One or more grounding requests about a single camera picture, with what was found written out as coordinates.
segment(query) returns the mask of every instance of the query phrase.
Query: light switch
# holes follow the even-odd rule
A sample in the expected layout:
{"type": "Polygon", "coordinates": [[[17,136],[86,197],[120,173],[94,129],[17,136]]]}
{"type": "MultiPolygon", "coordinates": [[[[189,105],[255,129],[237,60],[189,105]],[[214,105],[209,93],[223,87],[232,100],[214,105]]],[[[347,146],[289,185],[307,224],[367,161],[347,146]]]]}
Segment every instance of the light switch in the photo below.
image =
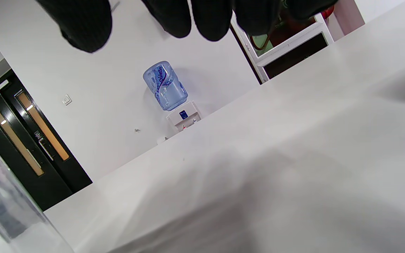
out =
{"type": "Polygon", "coordinates": [[[63,98],[62,102],[64,105],[69,105],[73,101],[71,100],[70,96],[68,96],[68,94],[66,94],[65,97],[63,98]]]}

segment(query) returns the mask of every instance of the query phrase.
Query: door handle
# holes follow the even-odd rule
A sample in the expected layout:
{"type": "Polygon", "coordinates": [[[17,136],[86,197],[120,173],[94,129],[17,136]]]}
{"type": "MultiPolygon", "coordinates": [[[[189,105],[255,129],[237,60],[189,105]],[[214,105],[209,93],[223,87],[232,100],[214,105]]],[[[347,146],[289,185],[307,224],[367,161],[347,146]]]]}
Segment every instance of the door handle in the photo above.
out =
{"type": "Polygon", "coordinates": [[[34,159],[35,163],[38,165],[39,168],[41,168],[40,163],[37,162],[37,159],[35,159],[35,157],[31,154],[31,151],[29,151],[29,149],[26,149],[27,152],[29,153],[29,155],[31,156],[32,159],[34,159]]]}
{"type": "Polygon", "coordinates": [[[46,150],[45,146],[43,146],[43,143],[41,142],[43,140],[43,138],[41,140],[38,141],[38,144],[40,144],[40,146],[42,147],[42,149],[46,152],[46,154],[48,155],[48,157],[50,157],[50,159],[52,161],[54,161],[53,157],[51,156],[51,154],[46,150]]]}

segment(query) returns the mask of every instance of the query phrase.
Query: white tabletop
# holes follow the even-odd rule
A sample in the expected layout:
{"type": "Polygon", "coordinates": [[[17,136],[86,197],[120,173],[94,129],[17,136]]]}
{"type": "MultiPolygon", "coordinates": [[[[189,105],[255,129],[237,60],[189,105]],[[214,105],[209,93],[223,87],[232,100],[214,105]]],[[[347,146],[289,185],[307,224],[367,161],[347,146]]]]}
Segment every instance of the white tabletop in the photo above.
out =
{"type": "Polygon", "coordinates": [[[405,3],[46,214],[105,253],[227,195],[257,253],[405,252],[405,3]]]}

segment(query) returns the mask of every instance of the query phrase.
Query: finger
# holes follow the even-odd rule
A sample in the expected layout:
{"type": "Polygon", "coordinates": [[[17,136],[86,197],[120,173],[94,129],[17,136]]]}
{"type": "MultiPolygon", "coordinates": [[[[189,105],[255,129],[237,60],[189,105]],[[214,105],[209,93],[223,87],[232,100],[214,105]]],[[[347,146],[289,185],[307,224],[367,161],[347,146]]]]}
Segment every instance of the finger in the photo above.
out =
{"type": "Polygon", "coordinates": [[[267,34],[278,19],[280,0],[235,0],[237,23],[249,35],[267,34]]]}
{"type": "Polygon", "coordinates": [[[192,0],[193,18],[201,35],[210,41],[222,39],[232,18],[231,0],[192,0]]]}
{"type": "Polygon", "coordinates": [[[284,4],[296,20],[306,20],[336,4],[338,0],[286,0],[284,4]]]}
{"type": "Polygon", "coordinates": [[[142,0],[165,31],[177,38],[186,37],[192,29],[187,0],[142,0]]]}
{"type": "Polygon", "coordinates": [[[102,48],[112,31],[107,0],[37,0],[56,21],[68,42],[88,53],[102,48]]]}

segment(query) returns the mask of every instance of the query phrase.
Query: water bottle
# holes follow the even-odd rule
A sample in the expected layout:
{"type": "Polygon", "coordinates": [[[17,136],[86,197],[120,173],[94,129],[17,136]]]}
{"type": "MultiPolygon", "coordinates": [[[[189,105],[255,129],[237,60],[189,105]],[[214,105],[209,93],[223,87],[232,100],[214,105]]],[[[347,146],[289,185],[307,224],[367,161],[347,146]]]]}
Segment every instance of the water bottle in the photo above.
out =
{"type": "Polygon", "coordinates": [[[151,66],[143,79],[163,110],[171,111],[187,100],[187,92],[167,61],[151,66]]]}

